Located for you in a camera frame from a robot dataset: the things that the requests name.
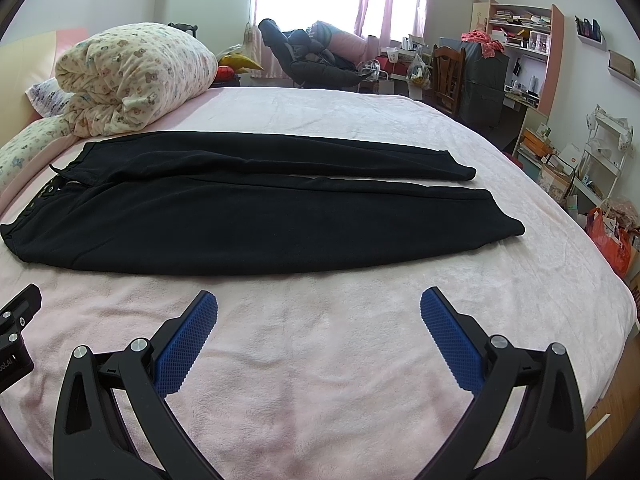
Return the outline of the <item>black pants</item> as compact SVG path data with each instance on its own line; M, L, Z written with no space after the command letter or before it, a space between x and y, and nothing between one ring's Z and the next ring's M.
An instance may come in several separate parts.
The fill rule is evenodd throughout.
M90 142L1 235L17 258L160 275L329 272L520 236L446 151L282 134Z

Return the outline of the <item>orange plastic bag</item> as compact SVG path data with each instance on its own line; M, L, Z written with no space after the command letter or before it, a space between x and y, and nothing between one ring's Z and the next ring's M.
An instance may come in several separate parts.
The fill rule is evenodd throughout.
M600 208L591 209L587 214L585 231L597 246L612 270L623 278L631 263L631 244L628 232L614 222L614 229L608 232L605 215Z

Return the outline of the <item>floral pillow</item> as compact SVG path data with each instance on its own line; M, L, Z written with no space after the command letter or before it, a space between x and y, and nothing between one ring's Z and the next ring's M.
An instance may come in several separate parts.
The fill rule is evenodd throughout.
M0 156L1 192L40 152L53 141L69 134L70 125L64 118L42 118L32 122L4 144Z

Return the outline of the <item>rolled floral duvet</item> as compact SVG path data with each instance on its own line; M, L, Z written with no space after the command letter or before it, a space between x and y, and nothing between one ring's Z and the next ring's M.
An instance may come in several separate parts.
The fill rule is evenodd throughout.
M205 44L158 23L113 27L66 50L55 65L72 95L63 112L80 138L138 132L205 92L217 58Z

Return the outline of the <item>beige headboard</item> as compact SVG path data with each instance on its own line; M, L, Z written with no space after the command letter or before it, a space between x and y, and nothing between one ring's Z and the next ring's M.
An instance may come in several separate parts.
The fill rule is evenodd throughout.
M59 29L4 44L0 48L0 142L7 144L39 118L26 91L54 75L56 60L88 37L85 28Z

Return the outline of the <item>dark grey cabinet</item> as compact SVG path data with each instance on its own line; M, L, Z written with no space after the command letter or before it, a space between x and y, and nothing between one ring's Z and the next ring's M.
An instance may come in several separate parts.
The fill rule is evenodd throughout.
M465 60L459 118L471 127L497 127L509 58L500 51L492 58L485 58L478 42L463 41L461 47Z

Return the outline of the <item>yellow plush toy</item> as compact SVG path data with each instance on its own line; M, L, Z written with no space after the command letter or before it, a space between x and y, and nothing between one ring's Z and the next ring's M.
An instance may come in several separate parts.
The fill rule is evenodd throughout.
M237 74L247 73L250 70L263 70L264 69L256 61L254 61L251 58L249 58L248 56L246 56L246 55L244 55L242 53L238 53L238 52L228 53L228 54L223 55L218 60L218 65L219 66L230 67Z

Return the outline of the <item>wooden chair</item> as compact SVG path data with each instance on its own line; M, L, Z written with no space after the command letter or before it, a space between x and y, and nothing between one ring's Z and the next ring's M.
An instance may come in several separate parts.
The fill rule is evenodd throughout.
M465 50L438 47L433 53L432 90L435 107L455 118L460 105Z

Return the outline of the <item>black recliner chair with clothes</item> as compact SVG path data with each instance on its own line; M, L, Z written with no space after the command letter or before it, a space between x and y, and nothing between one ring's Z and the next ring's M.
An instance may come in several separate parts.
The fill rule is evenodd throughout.
M265 18L258 29L262 42L296 86L344 90L380 76L381 65L370 56L367 40L326 22L282 32L275 21Z

